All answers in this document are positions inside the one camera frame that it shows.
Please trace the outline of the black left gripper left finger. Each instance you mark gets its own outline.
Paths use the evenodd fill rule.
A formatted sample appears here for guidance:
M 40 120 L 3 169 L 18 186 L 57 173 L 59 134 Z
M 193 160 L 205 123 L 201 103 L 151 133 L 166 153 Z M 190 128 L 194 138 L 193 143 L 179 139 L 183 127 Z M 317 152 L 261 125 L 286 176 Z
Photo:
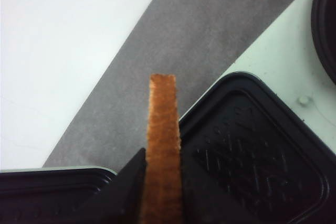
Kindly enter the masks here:
M 136 223 L 145 168 L 141 148 L 109 185 L 80 208 L 76 223 Z

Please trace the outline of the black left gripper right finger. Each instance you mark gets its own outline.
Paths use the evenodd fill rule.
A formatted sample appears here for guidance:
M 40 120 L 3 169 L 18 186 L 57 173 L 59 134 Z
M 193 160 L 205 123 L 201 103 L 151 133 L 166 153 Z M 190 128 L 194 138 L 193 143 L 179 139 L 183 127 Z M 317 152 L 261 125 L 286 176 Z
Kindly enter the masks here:
M 184 215 L 187 223 L 235 223 L 228 196 L 203 172 L 182 168 Z

